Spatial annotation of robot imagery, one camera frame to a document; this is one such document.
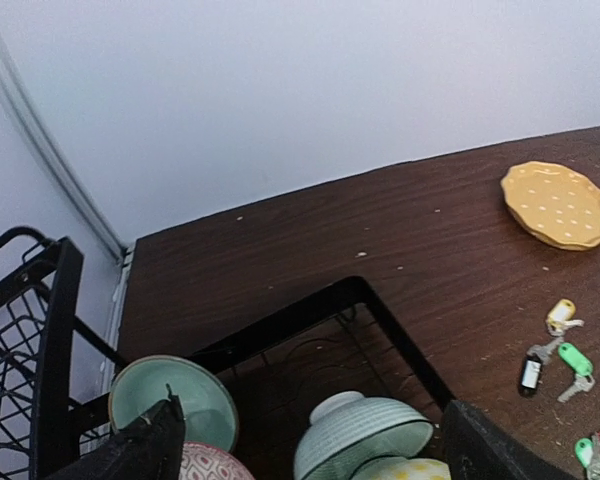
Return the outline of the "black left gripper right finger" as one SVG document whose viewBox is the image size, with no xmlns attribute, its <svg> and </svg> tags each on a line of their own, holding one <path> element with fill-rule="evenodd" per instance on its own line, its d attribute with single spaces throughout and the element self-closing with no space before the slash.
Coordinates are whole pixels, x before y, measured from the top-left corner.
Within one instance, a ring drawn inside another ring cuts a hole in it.
<svg viewBox="0 0 600 480">
<path fill-rule="evenodd" d="M 446 406 L 441 431 L 453 480 L 573 477 L 533 453 L 467 402 L 453 400 Z"/>
</svg>

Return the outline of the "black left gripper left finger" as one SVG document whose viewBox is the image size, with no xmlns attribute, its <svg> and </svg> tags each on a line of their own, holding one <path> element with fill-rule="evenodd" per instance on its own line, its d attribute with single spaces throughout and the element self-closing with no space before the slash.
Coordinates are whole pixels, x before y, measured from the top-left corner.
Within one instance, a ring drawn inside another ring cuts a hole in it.
<svg viewBox="0 0 600 480">
<path fill-rule="evenodd" d="M 165 399 L 156 402 L 96 450 L 49 477 L 177 480 L 186 426 L 179 397 L 170 385 L 165 388 Z"/>
</svg>

